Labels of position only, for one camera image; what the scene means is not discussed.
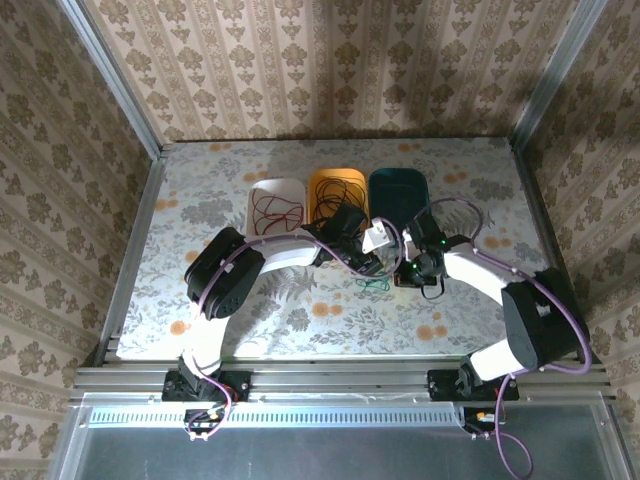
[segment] plastic bin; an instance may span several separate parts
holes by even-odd
[[[306,192],[295,178],[256,182],[249,190],[244,231],[249,237],[292,232],[305,223]]]
[[[337,179],[346,182],[346,188],[349,193],[349,202],[356,203],[357,206],[364,210],[369,222],[369,202],[367,193],[367,182],[362,172],[355,168],[323,168],[316,170],[309,179],[309,209],[307,212],[307,221],[313,223],[318,218],[330,217],[335,213],[336,208],[320,205],[318,206],[317,189],[321,187],[321,183],[327,179]],[[324,195],[342,195],[344,193],[344,186],[342,185],[327,185],[324,190]]]
[[[369,176],[371,216],[389,220],[398,230],[429,203],[427,179],[413,168],[381,168]]]

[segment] floral tablecloth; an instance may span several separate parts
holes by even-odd
[[[122,359],[173,359],[189,341],[190,304],[183,275],[228,225],[242,231],[251,185],[319,168],[412,167],[432,199],[473,200],[485,214],[479,245],[531,270],[546,267],[507,142],[501,138],[185,143],[170,151],[118,345]],[[470,235],[472,212],[434,209],[448,234]],[[336,262],[259,277],[231,318],[223,355],[313,357],[358,354],[463,354],[504,335],[500,307],[447,280],[444,296],[419,290],[363,289]]]

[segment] floral wallpaper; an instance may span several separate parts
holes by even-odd
[[[577,0],[84,0],[164,142],[508,135]]]
[[[149,159],[55,2],[0,1],[0,478],[41,479]]]
[[[640,3],[608,2],[527,158],[640,453]]]

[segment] white connector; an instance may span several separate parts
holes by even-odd
[[[384,247],[390,243],[391,239],[389,235],[387,235],[384,225],[380,220],[375,219],[371,222],[371,228],[367,228],[364,231],[364,236],[362,237],[362,253],[372,252],[376,248]]]
[[[416,248],[411,234],[406,228],[402,231],[402,241],[404,242],[404,259],[410,262],[420,254],[420,251]]]

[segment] metal vent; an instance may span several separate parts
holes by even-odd
[[[184,407],[162,411],[141,407],[96,408],[91,428],[183,427]],[[226,428],[296,427],[454,427],[461,422],[452,406],[420,408],[256,407],[240,405],[231,412]]]

